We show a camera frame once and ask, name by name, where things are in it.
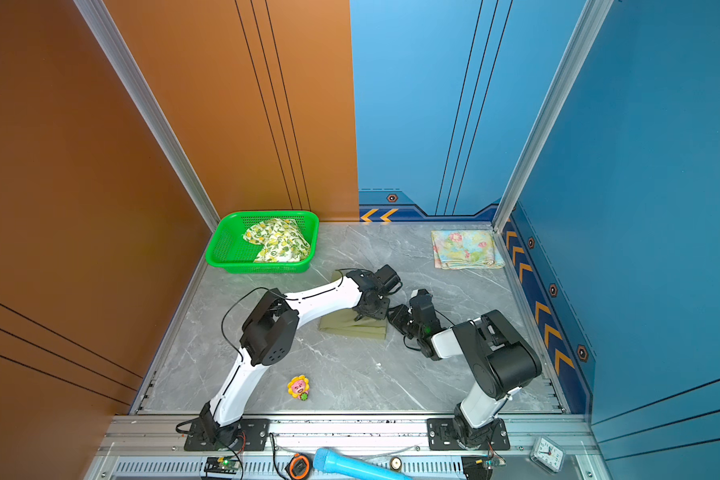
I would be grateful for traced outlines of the olive green skirt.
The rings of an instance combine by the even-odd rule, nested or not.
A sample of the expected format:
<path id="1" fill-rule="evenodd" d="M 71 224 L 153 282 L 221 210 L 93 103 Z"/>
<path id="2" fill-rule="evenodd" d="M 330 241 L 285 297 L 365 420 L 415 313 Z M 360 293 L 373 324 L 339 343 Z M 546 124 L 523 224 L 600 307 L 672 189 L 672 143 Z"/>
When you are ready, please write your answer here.
<path id="1" fill-rule="evenodd" d="M 321 317 L 318 330 L 330 335 L 381 341 L 387 337 L 388 321 L 363 315 L 354 307 L 344 308 Z"/>

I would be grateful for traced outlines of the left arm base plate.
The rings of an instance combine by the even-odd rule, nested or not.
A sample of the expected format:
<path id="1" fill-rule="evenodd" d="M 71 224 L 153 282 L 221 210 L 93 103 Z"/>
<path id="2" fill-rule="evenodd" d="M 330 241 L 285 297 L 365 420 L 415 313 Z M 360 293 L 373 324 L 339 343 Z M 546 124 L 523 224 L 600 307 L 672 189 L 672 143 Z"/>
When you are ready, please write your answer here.
<path id="1" fill-rule="evenodd" d="M 235 452 L 261 452 L 269 438 L 270 421 L 259 418 L 242 418 L 232 425 L 222 427 L 215 440 L 205 432 L 202 421 L 194 418 L 184 429 L 178 425 L 185 438 L 183 449 L 189 452 L 232 450 Z"/>

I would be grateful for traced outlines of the green plastic basket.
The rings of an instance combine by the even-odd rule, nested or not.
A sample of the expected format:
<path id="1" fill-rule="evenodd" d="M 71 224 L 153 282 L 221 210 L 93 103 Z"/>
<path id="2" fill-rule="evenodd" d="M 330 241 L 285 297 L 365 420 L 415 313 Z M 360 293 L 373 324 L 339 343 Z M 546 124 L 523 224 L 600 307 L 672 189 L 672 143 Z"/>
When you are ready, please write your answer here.
<path id="1" fill-rule="evenodd" d="M 270 218 L 294 219 L 305 239 L 311 245 L 306 260 L 296 263 L 256 263 L 261 247 L 243 239 L 245 231 Z M 315 255 L 320 221 L 308 211 L 243 211 L 228 215 L 219 223 L 206 251 L 209 265 L 232 274 L 250 273 L 302 273 L 309 268 Z"/>

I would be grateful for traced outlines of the pastel floral skirt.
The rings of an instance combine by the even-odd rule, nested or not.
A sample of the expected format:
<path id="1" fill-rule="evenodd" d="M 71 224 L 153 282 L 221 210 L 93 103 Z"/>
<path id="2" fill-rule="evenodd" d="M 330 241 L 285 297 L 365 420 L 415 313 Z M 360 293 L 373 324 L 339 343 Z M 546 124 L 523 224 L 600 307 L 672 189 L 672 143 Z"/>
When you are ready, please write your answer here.
<path id="1" fill-rule="evenodd" d="M 434 230 L 431 240 L 437 269 L 501 269 L 505 266 L 489 230 Z"/>

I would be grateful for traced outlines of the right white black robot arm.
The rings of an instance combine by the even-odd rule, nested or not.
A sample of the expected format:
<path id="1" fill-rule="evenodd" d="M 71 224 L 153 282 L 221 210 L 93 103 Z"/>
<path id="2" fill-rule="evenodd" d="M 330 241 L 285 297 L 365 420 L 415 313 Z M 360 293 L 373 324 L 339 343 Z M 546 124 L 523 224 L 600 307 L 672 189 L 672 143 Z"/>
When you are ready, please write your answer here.
<path id="1" fill-rule="evenodd" d="M 406 305 L 388 310 L 389 323 L 415 350 L 439 361 L 462 357 L 474 379 L 450 420 L 429 426 L 433 450 L 507 451 L 511 448 L 500 411 L 542 372 L 535 350 L 498 310 L 446 328 L 432 295 L 420 289 Z"/>

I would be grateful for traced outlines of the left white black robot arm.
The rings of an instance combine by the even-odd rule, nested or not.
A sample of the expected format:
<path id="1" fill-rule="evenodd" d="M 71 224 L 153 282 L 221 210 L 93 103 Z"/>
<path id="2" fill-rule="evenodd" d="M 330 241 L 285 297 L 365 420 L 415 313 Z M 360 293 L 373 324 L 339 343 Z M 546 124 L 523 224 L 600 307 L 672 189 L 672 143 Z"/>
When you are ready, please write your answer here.
<path id="1" fill-rule="evenodd" d="M 264 290 L 242 324 L 237 355 L 218 392 L 206 402 L 191 431 L 209 447 L 231 446 L 244 407 L 266 370 L 290 352 L 299 328 L 340 310 L 384 320 L 402 281 L 389 265 L 377 271 L 341 270 L 328 284 L 300 292 Z"/>

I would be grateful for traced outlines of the yellow green patterned skirt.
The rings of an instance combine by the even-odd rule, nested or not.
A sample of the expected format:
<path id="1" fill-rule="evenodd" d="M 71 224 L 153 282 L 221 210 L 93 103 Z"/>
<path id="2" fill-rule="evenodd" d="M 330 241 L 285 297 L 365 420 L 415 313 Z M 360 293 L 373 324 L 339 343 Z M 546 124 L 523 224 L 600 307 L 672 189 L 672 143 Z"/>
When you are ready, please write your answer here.
<path id="1" fill-rule="evenodd" d="M 311 245 L 294 219 L 270 218 L 249 227 L 243 239 L 261 250 L 256 263 L 296 263 L 306 260 Z"/>

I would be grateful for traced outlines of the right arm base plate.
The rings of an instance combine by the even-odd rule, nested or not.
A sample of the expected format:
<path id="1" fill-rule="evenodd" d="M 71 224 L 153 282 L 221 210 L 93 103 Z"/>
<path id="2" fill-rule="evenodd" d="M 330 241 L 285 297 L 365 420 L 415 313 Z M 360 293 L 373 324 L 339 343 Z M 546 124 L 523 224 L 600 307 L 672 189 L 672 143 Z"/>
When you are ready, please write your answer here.
<path id="1" fill-rule="evenodd" d="M 511 449 L 506 424 L 501 418 L 479 428 L 471 427 L 461 417 L 430 418 L 426 424 L 429 448 L 433 451 Z"/>

